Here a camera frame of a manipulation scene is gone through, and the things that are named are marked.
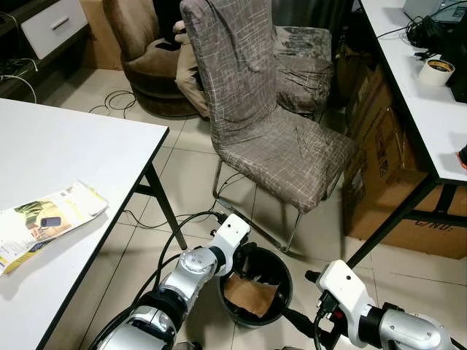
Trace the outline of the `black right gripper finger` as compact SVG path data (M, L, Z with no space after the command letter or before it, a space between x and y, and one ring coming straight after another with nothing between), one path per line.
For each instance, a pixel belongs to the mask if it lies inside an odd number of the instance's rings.
M282 315L299 331L318 331L317 323L306 314L302 314L290 308L285 308Z

